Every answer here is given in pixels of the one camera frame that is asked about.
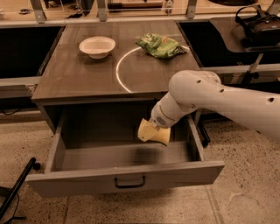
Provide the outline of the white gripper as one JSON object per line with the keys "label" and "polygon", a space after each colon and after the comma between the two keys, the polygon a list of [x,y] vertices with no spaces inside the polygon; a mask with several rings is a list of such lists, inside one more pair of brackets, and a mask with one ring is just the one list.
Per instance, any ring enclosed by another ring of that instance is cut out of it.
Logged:
{"label": "white gripper", "polygon": [[143,142],[151,140],[158,133],[158,127],[168,129],[176,123],[176,120],[164,114],[158,103],[152,109],[150,119],[152,122],[142,119],[138,128],[137,137]]}

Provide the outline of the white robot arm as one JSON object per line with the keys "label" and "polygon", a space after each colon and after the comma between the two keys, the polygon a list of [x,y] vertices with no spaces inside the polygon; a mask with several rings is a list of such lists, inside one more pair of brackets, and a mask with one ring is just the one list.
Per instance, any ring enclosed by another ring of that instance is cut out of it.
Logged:
{"label": "white robot arm", "polygon": [[280,95],[221,84],[209,71],[184,70],[169,81],[150,119],[140,123],[137,137],[168,144],[171,127],[198,109],[208,109],[274,140],[280,140]]}

